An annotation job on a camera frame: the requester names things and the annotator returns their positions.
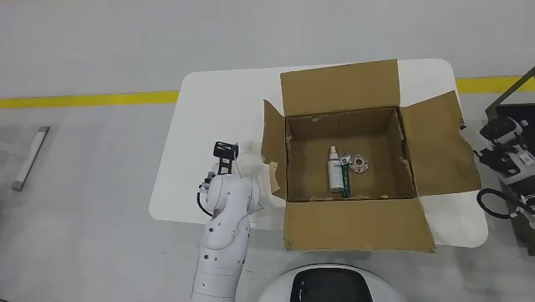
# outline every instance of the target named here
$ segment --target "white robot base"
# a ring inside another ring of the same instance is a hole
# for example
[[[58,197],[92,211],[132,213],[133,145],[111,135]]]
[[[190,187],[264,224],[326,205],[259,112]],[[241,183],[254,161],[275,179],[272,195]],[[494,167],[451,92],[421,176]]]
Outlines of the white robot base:
[[[259,302],[407,302],[391,284],[363,269],[315,264],[275,279]]]

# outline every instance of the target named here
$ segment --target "cable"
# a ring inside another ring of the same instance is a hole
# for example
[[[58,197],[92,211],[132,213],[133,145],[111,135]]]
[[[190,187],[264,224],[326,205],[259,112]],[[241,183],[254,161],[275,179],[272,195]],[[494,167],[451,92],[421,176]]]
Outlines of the cable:
[[[522,202],[517,197],[514,197],[512,195],[506,194],[505,192],[499,192],[496,189],[491,189],[491,188],[481,189],[477,193],[477,197],[476,197],[477,203],[479,204],[481,209],[483,209],[486,213],[488,213],[489,215],[491,215],[491,216],[493,216],[495,218],[511,219],[511,218],[514,217],[514,214],[517,213],[517,212],[511,212],[511,213],[508,213],[508,214],[503,214],[503,213],[499,213],[499,212],[493,212],[491,209],[489,209],[485,205],[485,203],[483,203],[482,198],[483,198],[483,195],[486,195],[486,194],[492,194],[492,195],[495,195],[497,197],[500,197],[505,202],[510,202],[511,204],[524,209],[525,211],[529,212],[532,215],[535,214],[535,211],[533,211],[533,209],[531,209],[531,207],[529,207],[526,203]]]
[[[210,214],[210,212],[208,212],[201,204],[201,193],[198,192],[197,193],[197,206],[199,206],[199,208],[202,210],[203,213],[205,213],[206,215],[210,216],[210,217],[213,217],[212,214]]]
[[[237,174],[239,174],[240,178],[243,179],[242,173],[240,172],[240,167],[237,165],[237,152],[236,151],[234,151],[234,161],[236,162]]]

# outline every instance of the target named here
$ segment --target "metal bar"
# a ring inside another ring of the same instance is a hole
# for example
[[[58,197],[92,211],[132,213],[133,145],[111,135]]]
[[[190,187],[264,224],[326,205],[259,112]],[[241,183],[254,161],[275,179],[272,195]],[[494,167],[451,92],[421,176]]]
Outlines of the metal bar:
[[[503,101],[505,101],[506,98],[511,96],[511,94],[518,90],[523,84],[526,84],[526,82],[530,80],[533,76],[535,76],[535,67],[530,69],[522,78],[520,78],[516,83],[514,83],[513,86],[509,87],[509,89],[506,90],[502,95],[500,95],[500,97],[497,98],[496,101],[492,102],[491,105],[489,105],[485,109],[485,113],[487,114],[488,120],[497,119],[498,114],[496,112],[496,107],[498,107]]]

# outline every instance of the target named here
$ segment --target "spray bottle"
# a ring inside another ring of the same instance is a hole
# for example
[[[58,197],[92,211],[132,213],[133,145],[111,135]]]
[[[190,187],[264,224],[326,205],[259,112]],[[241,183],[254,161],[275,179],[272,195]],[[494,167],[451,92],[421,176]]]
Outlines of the spray bottle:
[[[344,177],[342,175],[342,162],[336,152],[336,146],[331,146],[329,161],[329,187],[331,192],[344,192]]]

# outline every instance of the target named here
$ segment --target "green tube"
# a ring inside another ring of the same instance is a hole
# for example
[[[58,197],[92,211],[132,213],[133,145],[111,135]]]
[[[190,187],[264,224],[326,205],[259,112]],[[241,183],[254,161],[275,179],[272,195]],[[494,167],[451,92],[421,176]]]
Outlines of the green tube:
[[[349,187],[349,160],[351,156],[341,156],[340,162],[342,163],[342,180],[344,182],[343,198],[351,197],[351,189]]]

